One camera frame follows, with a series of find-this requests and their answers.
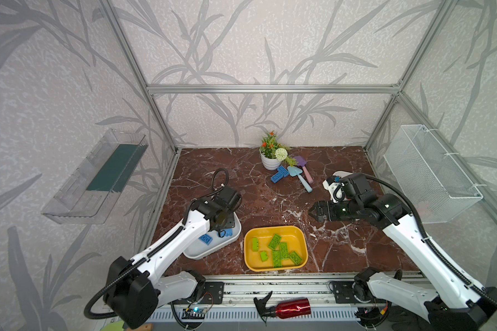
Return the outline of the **green lego row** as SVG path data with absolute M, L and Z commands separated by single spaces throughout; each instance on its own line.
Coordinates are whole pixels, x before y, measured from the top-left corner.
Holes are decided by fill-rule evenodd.
M 257 237 L 251 239 L 251 250 L 259 254 L 261 262 L 266 262 L 269 259 L 267 251 L 260 247 L 260 240 Z

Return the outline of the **green lego pair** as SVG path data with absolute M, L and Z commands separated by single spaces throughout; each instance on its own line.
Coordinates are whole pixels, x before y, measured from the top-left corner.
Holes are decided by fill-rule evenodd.
M 277 248 L 271 252 L 272 264 L 274 268 L 283 267 L 283 262 L 290 260 L 294 266 L 301 266 L 304 262 L 296 251 L 289 251 L 288 244 L 280 242 Z

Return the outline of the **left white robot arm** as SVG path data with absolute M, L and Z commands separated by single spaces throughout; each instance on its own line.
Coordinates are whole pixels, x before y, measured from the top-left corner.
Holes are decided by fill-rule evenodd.
M 132 329 L 139 328 L 166 303 L 194 295 L 203 279 L 196 273 L 181 272 L 165 277 L 170 265 L 199 238 L 211 231 L 228 228 L 236 219 L 241 194 L 224 186 L 194 199 L 182 220 L 154 244 L 131 259 L 118 257 L 109 267 L 106 285 L 84 308 L 91 320 L 119 317 Z

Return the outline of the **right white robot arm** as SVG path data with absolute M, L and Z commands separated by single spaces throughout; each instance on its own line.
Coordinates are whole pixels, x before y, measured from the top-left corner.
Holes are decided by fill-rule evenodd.
M 433 287 L 420 288 L 368 268 L 354 280 L 360 300 L 391 302 L 434 330 L 479 330 L 497 311 L 497 288 L 484 287 L 436 244 L 399 189 L 371 175 L 347 172 L 330 176 L 323 187 L 331 198 L 313 204 L 310 217 L 320 223 L 367 221 L 403 249 Z

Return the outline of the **blue lego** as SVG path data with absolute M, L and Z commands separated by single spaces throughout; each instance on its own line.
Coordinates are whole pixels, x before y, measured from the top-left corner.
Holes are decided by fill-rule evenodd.
M 277 172 L 275 175 L 273 175 L 271 177 L 271 181 L 273 183 L 277 183 L 277 182 L 279 182 L 283 178 L 284 178 L 284 175 L 281 172 Z
M 213 238 L 208 234 L 203 234 L 202 236 L 199 237 L 199 240 L 202 241 L 206 245 L 210 245 Z
M 226 229 L 226 230 L 223 230 L 220 233 L 221 237 L 231 237 L 232 235 L 233 235 L 233 230 L 232 229 Z
M 280 165 L 278 168 L 277 168 L 277 172 L 278 174 L 282 177 L 282 178 L 285 178 L 285 177 L 288 177 L 289 176 L 289 171 L 283 166 L 283 165 Z

